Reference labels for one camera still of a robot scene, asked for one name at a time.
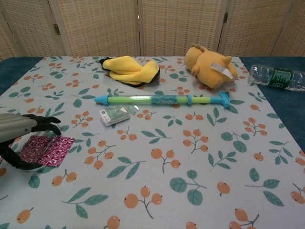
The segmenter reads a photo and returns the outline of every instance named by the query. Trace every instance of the robot finger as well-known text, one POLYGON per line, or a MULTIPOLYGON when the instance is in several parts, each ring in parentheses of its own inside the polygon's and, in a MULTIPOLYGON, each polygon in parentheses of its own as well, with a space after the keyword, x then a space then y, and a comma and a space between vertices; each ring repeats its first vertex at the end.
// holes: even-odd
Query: robot finger
POLYGON ((61 131, 59 128, 53 124, 50 123, 38 123, 37 126, 32 127, 32 132, 37 132, 37 131, 45 131, 45 130, 51 130, 54 132, 56 135, 61 135, 61 131))

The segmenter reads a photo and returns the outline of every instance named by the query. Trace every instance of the robotic hand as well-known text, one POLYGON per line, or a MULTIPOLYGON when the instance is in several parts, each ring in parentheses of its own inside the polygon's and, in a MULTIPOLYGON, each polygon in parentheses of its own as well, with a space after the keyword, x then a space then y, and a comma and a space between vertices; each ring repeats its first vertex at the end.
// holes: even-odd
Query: robotic hand
POLYGON ((42 117, 33 114, 0 114, 0 156, 13 167, 22 170, 31 170, 41 167, 39 163, 28 163, 22 161, 9 145, 15 138, 30 132, 51 130, 56 135, 61 135, 57 126, 51 123, 60 123, 55 117, 42 117))

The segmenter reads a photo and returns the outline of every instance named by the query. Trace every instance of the water gun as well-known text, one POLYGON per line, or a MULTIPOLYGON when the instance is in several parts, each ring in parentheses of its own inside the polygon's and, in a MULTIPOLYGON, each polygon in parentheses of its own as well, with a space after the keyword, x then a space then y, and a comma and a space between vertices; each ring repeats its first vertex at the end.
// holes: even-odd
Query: water gun
POLYGON ((94 99, 96 103, 108 104, 222 104, 224 108, 229 107, 230 98, 225 92, 220 92, 219 97, 194 97, 192 95, 120 95, 109 96, 108 94, 94 99))

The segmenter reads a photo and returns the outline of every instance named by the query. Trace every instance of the yellow plush glove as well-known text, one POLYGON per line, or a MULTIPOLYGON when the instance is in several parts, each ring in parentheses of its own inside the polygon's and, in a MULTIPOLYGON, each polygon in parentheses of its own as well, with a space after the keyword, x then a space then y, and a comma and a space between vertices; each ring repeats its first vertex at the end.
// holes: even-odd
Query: yellow plush glove
POLYGON ((151 83, 160 75, 159 66, 155 61, 149 61, 146 65, 141 66, 131 56, 106 58, 100 63, 103 69, 110 71, 111 78, 132 87, 151 83))

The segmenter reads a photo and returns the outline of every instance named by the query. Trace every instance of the bottle label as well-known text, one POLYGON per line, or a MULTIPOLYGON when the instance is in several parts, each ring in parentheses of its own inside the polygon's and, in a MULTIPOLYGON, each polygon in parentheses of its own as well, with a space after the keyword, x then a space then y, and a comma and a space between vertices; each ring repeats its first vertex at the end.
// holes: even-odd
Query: bottle label
POLYGON ((158 105, 172 105, 178 103, 178 97, 176 95, 153 95, 151 104, 158 105))
POLYGON ((284 89, 289 85, 291 77, 291 70, 274 68, 273 75, 268 86, 284 89))

